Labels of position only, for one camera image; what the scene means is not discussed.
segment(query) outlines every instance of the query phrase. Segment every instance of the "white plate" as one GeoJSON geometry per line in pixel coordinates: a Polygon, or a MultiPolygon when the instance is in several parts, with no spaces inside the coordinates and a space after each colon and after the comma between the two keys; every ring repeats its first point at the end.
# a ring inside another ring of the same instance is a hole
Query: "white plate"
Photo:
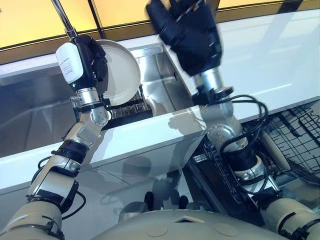
{"type": "Polygon", "coordinates": [[[103,97],[110,99],[112,106],[128,102],[140,86],[140,68],[131,52],[111,40],[97,40],[105,51],[108,66],[108,86],[103,97]]]}

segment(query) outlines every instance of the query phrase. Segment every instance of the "metal pole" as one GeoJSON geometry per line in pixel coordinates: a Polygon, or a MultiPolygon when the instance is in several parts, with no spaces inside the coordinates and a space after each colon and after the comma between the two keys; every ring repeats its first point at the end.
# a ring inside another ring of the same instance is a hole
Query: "metal pole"
{"type": "Polygon", "coordinates": [[[70,38],[70,39],[73,39],[74,37],[76,37],[78,34],[75,30],[75,28],[71,25],[65,11],[64,11],[64,8],[62,7],[61,3],[59,0],[51,0],[56,12],[58,13],[65,29],[65,33],[67,34],[67,36],[70,38]]]}

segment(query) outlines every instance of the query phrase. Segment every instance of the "silver cylinder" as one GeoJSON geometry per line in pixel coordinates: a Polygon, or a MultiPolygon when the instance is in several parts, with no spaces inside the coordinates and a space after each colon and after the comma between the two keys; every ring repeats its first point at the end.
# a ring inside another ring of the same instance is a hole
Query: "silver cylinder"
{"type": "Polygon", "coordinates": [[[77,32],[75,28],[71,25],[64,8],[62,7],[61,3],[59,0],[51,0],[56,12],[58,13],[64,27],[65,27],[65,33],[70,39],[73,39],[74,37],[77,36],[77,32]]]}
{"type": "Polygon", "coordinates": [[[219,69],[217,67],[201,72],[194,76],[196,87],[204,87],[206,92],[217,90],[224,86],[219,69]]]}
{"type": "Polygon", "coordinates": [[[80,99],[80,104],[82,107],[100,102],[100,99],[95,87],[83,88],[76,91],[76,93],[80,99]]]}
{"type": "Polygon", "coordinates": [[[234,174],[237,177],[241,178],[243,181],[253,180],[265,174],[265,165],[261,161],[260,157],[256,156],[256,158],[257,162],[253,167],[243,171],[234,171],[234,174]]]}

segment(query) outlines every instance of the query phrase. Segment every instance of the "black strap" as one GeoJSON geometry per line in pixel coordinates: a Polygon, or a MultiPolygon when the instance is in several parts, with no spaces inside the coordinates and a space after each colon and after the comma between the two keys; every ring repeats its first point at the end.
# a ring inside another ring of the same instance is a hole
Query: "black strap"
{"type": "Polygon", "coordinates": [[[292,212],[292,213],[288,214],[287,216],[285,216],[285,217],[281,220],[281,222],[280,222],[280,224],[279,224],[279,228],[278,228],[278,234],[281,233],[282,228],[283,228],[285,222],[286,222],[289,218],[291,218],[292,216],[294,216],[294,215],[296,215],[296,213],[295,213],[295,212],[292,212]]]}
{"type": "Polygon", "coordinates": [[[293,239],[301,239],[304,238],[306,239],[309,235],[307,230],[311,228],[313,225],[320,223],[320,218],[314,219],[309,221],[307,224],[305,224],[303,227],[298,227],[293,233],[292,233],[292,238],[293,239]]]}

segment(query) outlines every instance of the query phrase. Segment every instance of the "dishwasher rack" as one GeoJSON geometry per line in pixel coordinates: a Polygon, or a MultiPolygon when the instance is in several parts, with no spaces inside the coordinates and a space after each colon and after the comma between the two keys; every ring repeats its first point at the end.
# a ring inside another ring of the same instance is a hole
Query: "dishwasher rack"
{"type": "MultiPolygon", "coordinates": [[[[320,100],[296,106],[270,115],[263,127],[263,131],[269,135],[289,163],[290,170],[281,169],[276,164],[259,137],[253,144],[254,151],[263,157],[270,177],[275,180],[282,195],[296,199],[306,206],[308,199],[311,199],[308,207],[315,211],[320,211],[319,109],[320,100]]],[[[243,123],[243,132],[256,124],[256,120],[243,123]]],[[[260,214],[255,212],[248,195],[239,189],[228,163],[220,157],[206,136],[193,153],[186,168],[188,170],[185,170],[185,176],[191,173],[195,185],[216,212],[221,212],[217,209],[222,209],[235,218],[257,226],[263,225],[263,220],[260,214]]]]}
{"type": "MultiPolygon", "coordinates": [[[[270,116],[264,128],[288,161],[296,177],[320,185],[320,101],[270,116]]],[[[277,175],[284,174],[277,167],[277,175]]]]}

